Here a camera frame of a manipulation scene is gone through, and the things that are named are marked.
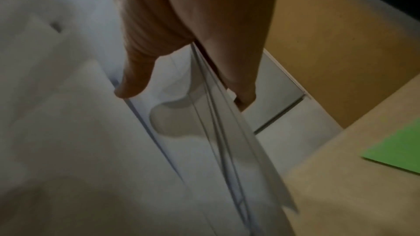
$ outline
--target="brown surface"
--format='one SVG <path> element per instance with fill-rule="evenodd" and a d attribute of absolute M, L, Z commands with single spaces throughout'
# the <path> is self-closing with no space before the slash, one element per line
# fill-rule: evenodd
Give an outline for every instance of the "brown surface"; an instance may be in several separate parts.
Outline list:
<path fill-rule="evenodd" d="M 420 118 L 420 75 L 322 147 L 286 183 L 297 236 L 420 235 L 420 175 L 360 154 Z"/>
<path fill-rule="evenodd" d="M 267 50 L 343 127 L 420 73 L 420 22 L 378 0 L 277 0 Z"/>

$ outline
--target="white tile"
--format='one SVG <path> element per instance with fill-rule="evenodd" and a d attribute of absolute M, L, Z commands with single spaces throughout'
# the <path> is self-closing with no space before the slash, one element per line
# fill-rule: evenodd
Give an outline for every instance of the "white tile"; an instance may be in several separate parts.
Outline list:
<path fill-rule="evenodd" d="M 342 130 L 315 100 L 305 97 L 257 138 L 277 171 L 285 174 Z"/>

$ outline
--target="green card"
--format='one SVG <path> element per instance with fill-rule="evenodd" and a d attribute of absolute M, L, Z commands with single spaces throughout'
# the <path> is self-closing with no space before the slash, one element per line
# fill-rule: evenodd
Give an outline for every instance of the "green card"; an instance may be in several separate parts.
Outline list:
<path fill-rule="evenodd" d="M 362 157 L 420 174 L 420 119 L 366 150 Z"/>

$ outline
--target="green sticky note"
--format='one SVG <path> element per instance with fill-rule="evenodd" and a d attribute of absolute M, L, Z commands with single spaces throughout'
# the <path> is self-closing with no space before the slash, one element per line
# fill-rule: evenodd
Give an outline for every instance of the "green sticky note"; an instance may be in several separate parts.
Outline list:
<path fill-rule="evenodd" d="M 420 119 L 366 150 L 362 157 L 420 174 Z"/>

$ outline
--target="beige table surface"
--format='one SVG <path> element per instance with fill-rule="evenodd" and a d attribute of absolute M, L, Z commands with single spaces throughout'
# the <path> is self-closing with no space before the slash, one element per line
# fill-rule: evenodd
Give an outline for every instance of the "beige table surface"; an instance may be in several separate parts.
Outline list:
<path fill-rule="evenodd" d="M 420 175 L 360 157 L 419 117 L 420 75 L 293 170 L 286 183 L 300 214 L 287 214 L 296 234 L 420 236 Z"/>

